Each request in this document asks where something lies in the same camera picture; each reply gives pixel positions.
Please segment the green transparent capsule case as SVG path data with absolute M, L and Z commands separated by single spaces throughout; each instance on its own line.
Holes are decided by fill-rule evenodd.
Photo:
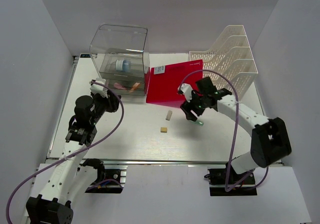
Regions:
M 195 123 L 201 127 L 204 125 L 204 122 L 199 119 L 197 119 Z

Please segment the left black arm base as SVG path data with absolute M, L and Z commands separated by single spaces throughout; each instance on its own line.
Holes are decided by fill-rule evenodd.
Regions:
M 120 194 L 123 190 L 120 169 L 106 169 L 102 160 L 90 158 L 81 167 L 92 167 L 96 172 L 96 180 L 86 189 L 91 194 Z

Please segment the clear acrylic drawer organizer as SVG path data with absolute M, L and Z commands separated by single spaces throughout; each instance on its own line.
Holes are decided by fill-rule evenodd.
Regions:
M 150 80 L 148 29 L 138 25 L 101 24 L 90 43 L 89 54 L 100 78 L 120 95 L 145 96 Z M 117 60 L 130 60 L 130 72 L 116 71 Z M 121 84 L 127 90 L 114 88 Z M 139 87 L 129 93 L 135 83 Z

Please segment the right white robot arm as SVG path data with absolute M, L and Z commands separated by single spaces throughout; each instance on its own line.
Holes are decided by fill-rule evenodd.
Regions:
M 214 109 L 235 121 L 251 137 L 250 150 L 231 160 L 225 172 L 226 179 L 236 184 L 244 173 L 255 168 L 266 168 L 276 161 L 290 155 L 290 144 L 285 122 L 276 117 L 271 119 L 258 114 L 243 103 L 226 88 L 217 89 L 209 77 L 196 82 L 197 89 L 183 83 L 178 93 L 185 101 L 180 108 L 187 120 L 197 122 L 205 109 Z

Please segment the pink transparent capsule case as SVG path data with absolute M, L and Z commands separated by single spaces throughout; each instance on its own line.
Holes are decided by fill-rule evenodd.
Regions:
M 121 85 L 121 84 L 119 84 L 119 83 L 117 83 L 117 82 L 115 82 L 114 84 L 113 84 L 113 87 L 115 88 L 115 89 L 118 89 L 118 90 L 127 90 L 127 88 L 126 87 L 124 87 L 123 85 Z

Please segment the orange transparent capsule case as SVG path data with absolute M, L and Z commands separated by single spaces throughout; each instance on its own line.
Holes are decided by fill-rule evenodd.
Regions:
M 136 82 L 136 83 L 131 87 L 131 89 L 129 90 L 129 93 L 134 92 L 139 86 L 140 86 L 140 83 L 139 83 L 139 82 Z

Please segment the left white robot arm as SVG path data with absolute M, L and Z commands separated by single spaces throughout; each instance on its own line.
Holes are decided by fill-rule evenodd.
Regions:
M 106 171 L 100 159 L 83 161 L 97 134 L 96 124 L 104 113 L 114 113 L 122 106 L 121 96 L 91 92 L 76 99 L 74 116 L 60 163 L 36 197 L 29 197 L 26 210 L 32 224 L 70 224 L 77 200 L 87 188 L 105 180 Z

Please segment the red plastic folder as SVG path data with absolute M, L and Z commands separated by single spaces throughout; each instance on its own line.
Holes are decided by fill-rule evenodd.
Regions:
M 203 78 L 202 69 L 201 59 L 153 67 L 150 72 L 146 102 L 179 108 L 185 97 L 178 94 L 178 87 L 181 83 L 187 83 L 196 90 L 196 81 Z

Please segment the blue ink bottle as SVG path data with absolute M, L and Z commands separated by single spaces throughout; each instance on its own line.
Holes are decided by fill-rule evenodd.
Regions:
M 129 73 L 131 71 L 131 61 L 127 59 L 118 59 L 115 62 L 115 70 L 118 72 Z

